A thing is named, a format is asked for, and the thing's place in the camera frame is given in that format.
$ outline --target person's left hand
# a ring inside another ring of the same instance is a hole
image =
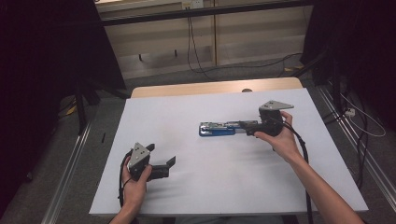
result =
[[[124,206],[133,206],[140,209],[146,195],[146,183],[149,180],[152,166],[147,165],[138,181],[131,179],[127,164],[131,157],[125,160],[122,170],[122,183],[124,188]]]

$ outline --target black pen on floor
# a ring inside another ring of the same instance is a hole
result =
[[[103,137],[102,137],[102,143],[105,142],[105,137],[106,137],[106,133],[103,133]]]

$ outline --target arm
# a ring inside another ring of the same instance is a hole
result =
[[[146,183],[151,174],[152,167],[148,165],[140,176],[139,180],[133,181],[126,165],[127,158],[122,170],[122,182],[124,183],[124,206],[119,213],[111,220],[111,223],[131,223],[140,210],[146,194]]]
[[[283,111],[281,114],[291,125],[292,116]],[[344,199],[305,162],[289,129],[283,128],[276,137],[260,132],[254,135],[271,144],[276,153],[290,164],[326,223],[363,223]]]

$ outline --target white tabletop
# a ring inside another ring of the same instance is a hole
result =
[[[259,119],[259,106],[269,100],[294,105],[288,112],[312,167],[354,210],[368,210],[309,93],[300,89],[127,100],[90,214],[119,212],[120,162],[135,142],[156,144],[153,165],[177,157],[168,178],[148,183],[142,216],[306,212],[304,187],[270,145],[242,133],[198,134],[203,121]]]

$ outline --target metal rod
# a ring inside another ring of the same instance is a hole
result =
[[[286,7],[304,7],[304,6],[311,6],[319,2],[321,2],[321,0],[292,0],[292,1],[266,2],[259,4],[248,4],[248,5],[231,6],[231,7],[206,7],[206,8],[196,8],[189,10],[155,13],[155,14],[148,14],[141,16],[108,18],[108,19],[103,19],[101,21],[70,22],[70,23],[57,25],[57,27],[113,26],[113,25],[146,22],[146,21],[165,21],[165,20],[182,19],[188,17],[191,18],[191,17],[212,16],[212,15],[220,15],[220,14],[260,11],[260,10],[286,8]]]

